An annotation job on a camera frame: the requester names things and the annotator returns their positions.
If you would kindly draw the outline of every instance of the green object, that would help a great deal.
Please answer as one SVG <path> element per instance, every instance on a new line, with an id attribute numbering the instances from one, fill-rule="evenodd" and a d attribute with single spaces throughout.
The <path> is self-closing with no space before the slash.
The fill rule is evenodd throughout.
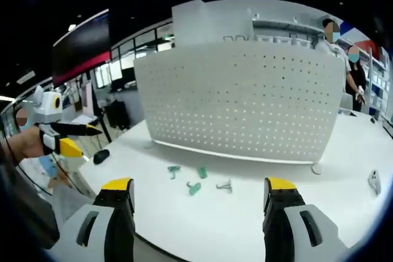
<path id="1" fill-rule="evenodd" d="M 200 176 L 202 179 L 207 178 L 207 176 L 208 176 L 208 173 L 207 173 L 205 167 L 200 167 L 200 168 L 198 169 L 198 173 L 199 173 L 199 176 Z"/>
<path id="2" fill-rule="evenodd" d="M 180 166 L 169 166 L 168 167 L 168 171 L 172 173 L 172 177 L 171 179 L 175 179 L 176 178 L 176 171 L 180 170 Z"/>
<path id="3" fill-rule="evenodd" d="M 199 182 L 194 185 L 191 185 L 190 182 L 187 182 L 187 186 L 190 188 L 189 189 L 190 196 L 193 196 L 198 192 L 198 190 L 201 189 L 201 183 Z"/>

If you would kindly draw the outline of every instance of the white table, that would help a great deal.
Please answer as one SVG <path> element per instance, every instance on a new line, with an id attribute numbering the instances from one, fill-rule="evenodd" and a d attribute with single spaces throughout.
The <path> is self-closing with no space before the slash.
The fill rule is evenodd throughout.
<path id="1" fill-rule="evenodd" d="M 363 238 L 386 199 L 393 174 L 393 141 L 370 116 L 339 115 L 321 159 L 322 175 L 310 166 L 258 163 L 204 155 L 155 144 L 143 121 L 107 146 L 111 155 L 100 165 L 90 160 L 80 174 L 98 193 L 110 180 L 135 181 L 136 232 L 157 247 L 193 262 L 260 262 L 263 240 L 263 188 L 267 176 L 296 184 L 307 204 L 320 208 L 339 228 L 340 239 L 353 246 Z M 167 167 L 180 165 L 171 180 Z M 197 168 L 206 167 L 207 179 Z M 378 169 L 382 193 L 377 197 L 367 177 Z M 233 194 L 216 184 L 231 178 Z M 189 196 L 187 182 L 201 182 Z"/>

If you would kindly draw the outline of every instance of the white perforated panel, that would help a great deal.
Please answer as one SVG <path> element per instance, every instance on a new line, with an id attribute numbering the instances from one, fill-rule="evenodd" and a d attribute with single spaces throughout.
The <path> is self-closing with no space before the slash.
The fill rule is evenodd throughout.
<path id="1" fill-rule="evenodd" d="M 317 162 L 337 117 L 343 65 L 258 42 L 175 48 L 135 62 L 153 140 L 209 152 Z"/>

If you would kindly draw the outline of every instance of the white stand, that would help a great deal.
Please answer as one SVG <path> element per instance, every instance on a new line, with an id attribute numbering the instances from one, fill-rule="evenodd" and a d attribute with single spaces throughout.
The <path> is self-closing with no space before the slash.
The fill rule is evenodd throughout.
<path id="1" fill-rule="evenodd" d="M 311 170 L 313 171 L 314 174 L 321 175 L 322 174 L 322 165 L 315 163 L 311 166 Z"/>

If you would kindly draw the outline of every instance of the computer mouse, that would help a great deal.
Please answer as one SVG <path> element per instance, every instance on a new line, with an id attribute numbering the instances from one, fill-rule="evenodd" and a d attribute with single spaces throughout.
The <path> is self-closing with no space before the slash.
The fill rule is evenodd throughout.
<path id="1" fill-rule="evenodd" d="M 98 165 L 101 164 L 107 157 L 109 157 L 109 150 L 100 150 L 94 154 L 93 162 Z"/>

